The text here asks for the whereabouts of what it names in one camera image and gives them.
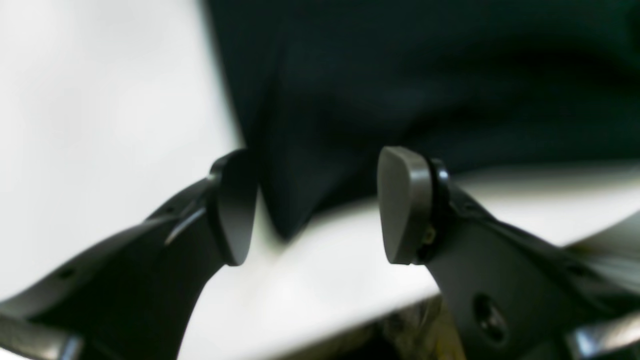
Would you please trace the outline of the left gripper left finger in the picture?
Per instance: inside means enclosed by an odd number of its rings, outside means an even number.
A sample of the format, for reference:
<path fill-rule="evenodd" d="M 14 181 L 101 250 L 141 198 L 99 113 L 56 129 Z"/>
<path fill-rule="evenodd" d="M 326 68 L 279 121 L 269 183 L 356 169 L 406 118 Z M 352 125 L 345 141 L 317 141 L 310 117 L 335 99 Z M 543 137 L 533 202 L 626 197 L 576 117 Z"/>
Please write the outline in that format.
<path fill-rule="evenodd" d="M 246 260 L 258 198 L 233 151 L 142 223 L 1 303 L 1 348 L 32 360 L 176 360 L 207 282 Z"/>

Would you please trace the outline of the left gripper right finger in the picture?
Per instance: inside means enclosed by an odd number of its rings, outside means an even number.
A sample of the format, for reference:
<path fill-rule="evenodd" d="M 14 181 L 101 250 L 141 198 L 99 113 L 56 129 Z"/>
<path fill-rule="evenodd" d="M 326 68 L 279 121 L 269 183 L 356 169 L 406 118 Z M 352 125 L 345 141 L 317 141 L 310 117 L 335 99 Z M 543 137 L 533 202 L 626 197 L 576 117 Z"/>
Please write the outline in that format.
<path fill-rule="evenodd" d="M 496 219 L 442 161 L 386 146 L 377 198 L 387 260 L 428 269 L 467 359 L 639 358 L 639 296 Z"/>

